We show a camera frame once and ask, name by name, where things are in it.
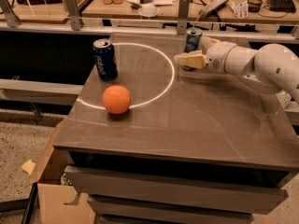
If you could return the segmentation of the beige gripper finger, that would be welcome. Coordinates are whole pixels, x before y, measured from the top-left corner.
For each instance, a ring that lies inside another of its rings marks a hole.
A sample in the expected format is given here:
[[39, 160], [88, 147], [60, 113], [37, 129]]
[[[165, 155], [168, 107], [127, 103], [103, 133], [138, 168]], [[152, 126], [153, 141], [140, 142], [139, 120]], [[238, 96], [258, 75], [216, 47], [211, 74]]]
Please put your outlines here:
[[204, 54], [207, 53], [207, 50], [213, 45], [220, 43], [219, 39], [211, 38], [208, 36], [202, 36], [200, 40], [200, 46]]
[[201, 50], [177, 54], [174, 56], [174, 61], [178, 65], [185, 65], [191, 68], [202, 69], [207, 66], [206, 55]]

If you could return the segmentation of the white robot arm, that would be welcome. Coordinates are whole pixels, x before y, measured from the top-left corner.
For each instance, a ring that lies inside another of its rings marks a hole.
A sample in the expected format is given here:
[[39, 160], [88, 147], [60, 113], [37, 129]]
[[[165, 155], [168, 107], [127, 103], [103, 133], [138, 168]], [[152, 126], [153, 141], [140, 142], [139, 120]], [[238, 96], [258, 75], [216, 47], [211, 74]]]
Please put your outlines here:
[[299, 104], [299, 58], [287, 47], [267, 44], [250, 49], [233, 42], [207, 36], [200, 40], [204, 49], [180, 53], [174, 57], [178, 65], [229, 74], [263, 93], [287, 92]]

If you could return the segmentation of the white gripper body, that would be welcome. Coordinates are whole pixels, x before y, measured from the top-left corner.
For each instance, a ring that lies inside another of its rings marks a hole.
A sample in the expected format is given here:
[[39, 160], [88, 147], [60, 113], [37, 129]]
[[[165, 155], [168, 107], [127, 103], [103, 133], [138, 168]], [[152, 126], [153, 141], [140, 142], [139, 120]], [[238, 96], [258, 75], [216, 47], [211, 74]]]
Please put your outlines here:
[[220, 42], [211, 45], [206, 50], [207, 66], [210, 70], [225, 74], [225, 62], [229, 52], [236, 47], [236, 43]]

